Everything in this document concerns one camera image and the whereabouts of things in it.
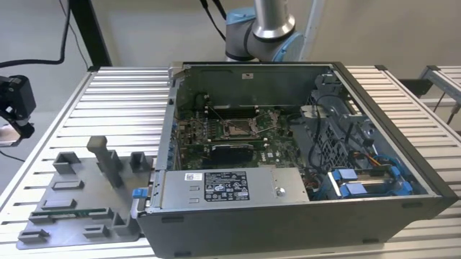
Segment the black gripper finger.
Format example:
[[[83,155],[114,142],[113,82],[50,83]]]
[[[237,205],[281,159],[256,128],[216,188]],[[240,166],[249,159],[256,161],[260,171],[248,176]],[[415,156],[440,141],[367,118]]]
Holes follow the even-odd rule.
[[[21,134],[21,138],[29,139],[35,133],[34,124],[29,120],[19,120],[17,124],[18,124],[18,132]]]

